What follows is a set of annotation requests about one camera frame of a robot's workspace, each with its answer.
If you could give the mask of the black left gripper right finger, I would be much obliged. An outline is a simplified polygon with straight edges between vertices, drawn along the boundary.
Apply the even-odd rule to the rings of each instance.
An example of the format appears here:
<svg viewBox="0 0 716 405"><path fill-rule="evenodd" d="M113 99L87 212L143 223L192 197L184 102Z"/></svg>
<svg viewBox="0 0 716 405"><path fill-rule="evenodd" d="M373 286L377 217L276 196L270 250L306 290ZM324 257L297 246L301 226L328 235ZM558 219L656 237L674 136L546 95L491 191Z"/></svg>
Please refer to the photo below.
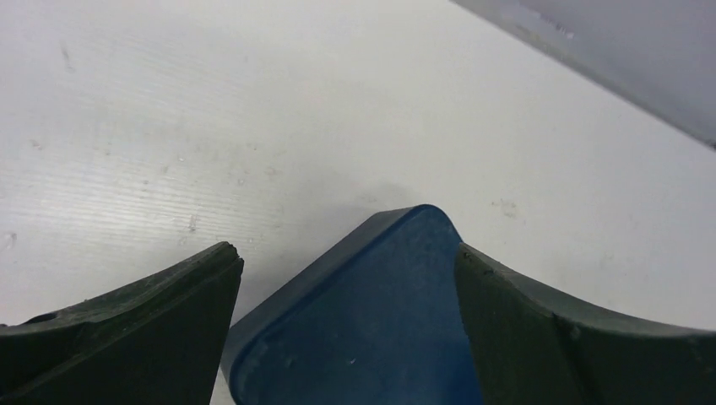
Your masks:
<svg viewBox="0 0 716 405"><path fill-rule="evenodd" d="M712 404L715 334L629 316L463 244L458 305L487 404Z"/></svg>

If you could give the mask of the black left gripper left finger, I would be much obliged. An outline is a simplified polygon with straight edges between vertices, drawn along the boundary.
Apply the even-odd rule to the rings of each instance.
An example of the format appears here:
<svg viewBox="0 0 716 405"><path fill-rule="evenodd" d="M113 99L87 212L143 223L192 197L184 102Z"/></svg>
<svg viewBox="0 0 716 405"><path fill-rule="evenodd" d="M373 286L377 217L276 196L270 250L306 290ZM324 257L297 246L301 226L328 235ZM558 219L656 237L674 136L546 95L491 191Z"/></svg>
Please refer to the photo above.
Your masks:
<svg viewBox="0 0 716 405"><path fill-rule="evenodd" d="M244 266L217 243L146 278L1 328L4 404L207 404Z"/></svg>

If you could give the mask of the dark blue box lid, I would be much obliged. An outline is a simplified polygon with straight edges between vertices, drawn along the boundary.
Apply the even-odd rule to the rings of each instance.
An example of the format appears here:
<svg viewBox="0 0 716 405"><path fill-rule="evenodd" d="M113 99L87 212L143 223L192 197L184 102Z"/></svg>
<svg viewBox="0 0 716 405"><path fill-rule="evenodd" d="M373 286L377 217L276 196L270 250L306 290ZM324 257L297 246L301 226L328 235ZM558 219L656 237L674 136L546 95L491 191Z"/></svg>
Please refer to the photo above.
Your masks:
<svg viewBox="0 0 716 405"><path fill-rule="evenodd" d="M238 404L480 404L459 314L461 237L429 204L372 215L232 326Z"/></svg>

